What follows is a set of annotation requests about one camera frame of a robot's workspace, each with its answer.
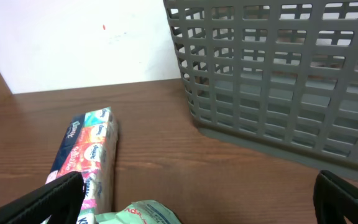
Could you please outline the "Kleenex tissue multipack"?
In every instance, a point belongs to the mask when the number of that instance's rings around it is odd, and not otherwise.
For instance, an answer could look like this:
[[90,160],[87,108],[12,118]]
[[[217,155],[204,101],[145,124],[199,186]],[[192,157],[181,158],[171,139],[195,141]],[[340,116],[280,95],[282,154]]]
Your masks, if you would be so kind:
[[111,211],[117,139],[110,107],[76,115],[67,128],[46,183],[72,171],[82,174],[86,189],[78,223],[96,223],[97,215]]

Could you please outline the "mint green wipes packet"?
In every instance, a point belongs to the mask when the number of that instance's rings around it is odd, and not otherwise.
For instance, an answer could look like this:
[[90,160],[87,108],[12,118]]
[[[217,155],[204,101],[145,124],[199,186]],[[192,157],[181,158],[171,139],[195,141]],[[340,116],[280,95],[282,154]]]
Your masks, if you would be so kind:
[[181,224],[177,216],[155,200],[132,202],[120,212],[96,215],[101,224]]

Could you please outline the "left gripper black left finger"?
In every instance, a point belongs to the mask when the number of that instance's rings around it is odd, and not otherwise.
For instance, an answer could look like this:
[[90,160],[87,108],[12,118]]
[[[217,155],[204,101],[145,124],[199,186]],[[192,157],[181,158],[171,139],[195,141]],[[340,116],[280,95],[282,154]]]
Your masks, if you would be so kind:
[[84,198],[82,174],[73,171],[0,207],[0,223],[76,223]]

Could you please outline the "grey plastic lattice basket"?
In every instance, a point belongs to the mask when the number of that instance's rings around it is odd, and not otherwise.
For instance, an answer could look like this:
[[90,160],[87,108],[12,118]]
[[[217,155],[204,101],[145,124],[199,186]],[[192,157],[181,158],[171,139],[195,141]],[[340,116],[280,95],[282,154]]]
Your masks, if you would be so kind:
[[201,133],[358,181],[358,0],[164,7]]

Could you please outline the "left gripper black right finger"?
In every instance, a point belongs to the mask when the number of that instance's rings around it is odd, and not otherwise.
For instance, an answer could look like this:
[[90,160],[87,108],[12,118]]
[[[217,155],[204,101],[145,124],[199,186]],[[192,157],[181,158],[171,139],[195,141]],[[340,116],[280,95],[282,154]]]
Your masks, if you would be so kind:
[[313,190],[318,224],[358,223],[358,188],[328,170],[321,170]]

